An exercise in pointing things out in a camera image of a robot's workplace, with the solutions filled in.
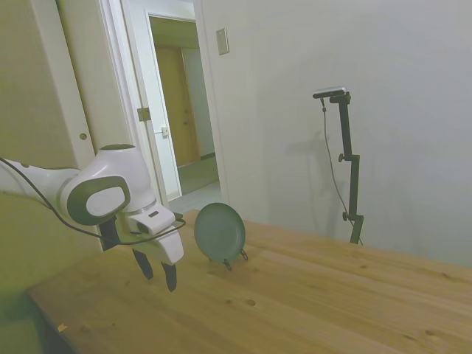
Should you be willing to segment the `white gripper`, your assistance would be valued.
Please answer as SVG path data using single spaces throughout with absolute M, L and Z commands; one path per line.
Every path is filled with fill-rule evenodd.
M 177 287 L 175 264 L 184 256 L 184 248 L 177 227 L 174 226 L 175 222 L 175 215 L 166 208 L 150 208 L 141 213 L 127 215 L 127 226 L 130 231 L 128 242 L 151 238 L 144 243 L 132 245 L 133 255 L 141 272 L 147 280 L 153 278 L 153 269 L 147 256 L 163 262 L 162 268 L 170 292 Z

